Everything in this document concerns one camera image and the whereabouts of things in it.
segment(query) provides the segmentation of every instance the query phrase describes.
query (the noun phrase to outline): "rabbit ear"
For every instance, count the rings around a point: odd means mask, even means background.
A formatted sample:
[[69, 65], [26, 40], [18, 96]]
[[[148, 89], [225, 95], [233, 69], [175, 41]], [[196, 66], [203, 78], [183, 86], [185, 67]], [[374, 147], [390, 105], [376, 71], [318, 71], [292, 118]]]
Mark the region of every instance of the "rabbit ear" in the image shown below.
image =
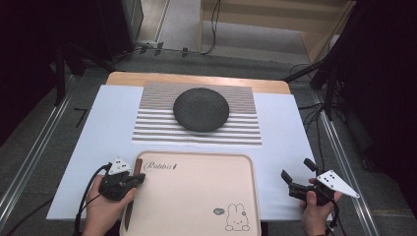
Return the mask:
[[230, 213], [237, 213], [236, 205], [229, 205], [229, 214]]
[[239, 204], [239, 205], [237, 205], [236, 206], [236, 210], [237, 210], [237, 212], [239, 212], [239, 213], [243, 213], [243, 212], [245, 212], [245, 208], [243, 207], [243, 205], [241, 205], [241, 204]]

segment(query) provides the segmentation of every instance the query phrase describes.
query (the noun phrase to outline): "white triangular marker plate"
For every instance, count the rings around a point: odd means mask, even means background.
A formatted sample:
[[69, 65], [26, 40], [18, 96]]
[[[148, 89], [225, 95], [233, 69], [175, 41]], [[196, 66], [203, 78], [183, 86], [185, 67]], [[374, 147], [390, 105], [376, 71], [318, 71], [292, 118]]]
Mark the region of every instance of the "white triangular marker plate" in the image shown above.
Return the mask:
[[110, 170], [108, 171], [109, 175], [114, 175], [118, 173], [122, 173], [125, 171], [130, 171], [132, 168], [128, 163], [126, 163], [124, 160], [122, 160], [120, 157], [116, 157], [113, 164], [110, 167]]
[[338, 191], [344, 195], [359, 199], [360, 196], [356, 193], [349, 185], [347, 185], [334, 171], [330, 170], [324, 174], [321, 174], [317, 177], [322, 184], [326, 185], [328, 188]]

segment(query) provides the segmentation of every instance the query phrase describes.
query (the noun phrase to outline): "gray carpet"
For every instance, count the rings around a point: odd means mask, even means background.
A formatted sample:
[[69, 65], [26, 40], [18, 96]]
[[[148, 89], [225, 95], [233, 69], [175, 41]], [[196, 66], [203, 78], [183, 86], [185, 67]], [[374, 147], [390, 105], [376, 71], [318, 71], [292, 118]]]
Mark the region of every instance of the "gray carpet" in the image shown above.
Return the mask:
[[[274, 62], [215, 56], [188, 55], [181, 58], [180, 54], [167, 52], [154, 57], [151, 51], [142, 55], [127, 56], [115, 65], [118, 70], [128, 72], [158, 72], [264, 80], [282, 79], [289, 74], [292, 66]], [[294, 73], [299, 69], [301, 68], [297, 67], [292, 72]], [[91, 108], [99, 86], [105, 84], [107, 77], [108, 74], [101, 68], [89, 67], [83, 77], [77, 78], [77, 86], [69, 104], [4, 229], [1, 231], [1, 235], [5, 235], [26, 214], [54, 196], [86, 121], [84, 119], [80, 127], [76, 127], [83, 115], [83, 112], [77, 111], [76, 108]], [[308, 86], [309, 80], [306, 77], [290, 84], [291, 92], [295, 95], [299, 106], [315, 103], [313, 92]], [[2, 173], [0, 192], [2, 195], [14, 179], [17, 170], [22, 165], [48, 115], [51, 113], [54, 98], [55, 91], [52, 91], [22, 122], [8, 142], [1, 146], [0, 156], [3, 164], [0, 165], [0, 172]], [[301, 117], [304, 118], [310, 111], [301, 111]], [[417, 221], [401, 196], [396, 183], [383, 173], [371, 173], [363, 169], [360, 154], [349, 134], [349, 130], [337, 116], [334, 117], [333, 123], [381, 235], [417, 235]], [[323, 128], [323, 123], [320, 121], [318, 124], [326, 169], [334, 169], [339, 172], [339, 166], [334, 158], [334, 152]], [[315, 123], [310, 127], [308, 138], [316, 161], [318, 164], [322, 164], [318, 148], [318, 130]], [[351, 199], [342, 198], [339, 207], [346, 234], [365, 235]], [[73, 222], [45, 219], [48, 208], [49, 206], [46, 206], [30, 217], [19, 227], [15, 235], [72, 235]], [[342, 235], [340, 227], [337, 227], [335, 234]], [[269, 235], [304, 234], [300, 222], [284, 221], [270, 223]]]

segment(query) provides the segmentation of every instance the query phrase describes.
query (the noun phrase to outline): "bunny drawing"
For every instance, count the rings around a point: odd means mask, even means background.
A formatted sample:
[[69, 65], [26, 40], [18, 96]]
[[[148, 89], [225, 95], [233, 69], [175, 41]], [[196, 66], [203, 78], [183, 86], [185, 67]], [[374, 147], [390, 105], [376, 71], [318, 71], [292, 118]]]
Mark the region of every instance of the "bunny drawing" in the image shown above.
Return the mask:
[[227, 231], [248, 231], [248, 217], [246, 216], [245, 208], [243, 205], [229, 205], [227, 215]]

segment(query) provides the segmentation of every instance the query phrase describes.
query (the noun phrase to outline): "human hand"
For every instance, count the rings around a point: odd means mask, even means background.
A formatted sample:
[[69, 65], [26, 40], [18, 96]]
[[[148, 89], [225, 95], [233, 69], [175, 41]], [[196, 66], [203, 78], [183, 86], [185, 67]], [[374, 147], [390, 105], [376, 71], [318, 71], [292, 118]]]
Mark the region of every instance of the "human hand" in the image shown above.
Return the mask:
[[[97, 175], [95, 178], [94, 183], [87, 194], [87, 203], [99, 196], [98, 188], [102, 178], [102, 175]], [[103, 196], [99, 196], [90, 202], [87, 205], [87, 221], [83, 235], [104, 235], [114, 225], [123, 208], [134, 199], [136, 191], [136, 188], [131, 189], [119, 202], [108, 200]]]
[[[310, 179], [309, 182], [314, 184], [316, 179]], [[342, 194], [339, 192], [334, 193], [334, 200], [337, 202], [340, 200]], [[303, 214], [303, 229], [307, 236], [310, 235], [326, 235], [326, 221], [328, 215], [333, 209], [333, 204], [328, 203], [324, 206], [317, 206], [317, 196], [313, 191], [307, 192], [307, 201], [302, 201], [300, 207], [304, 209]]]

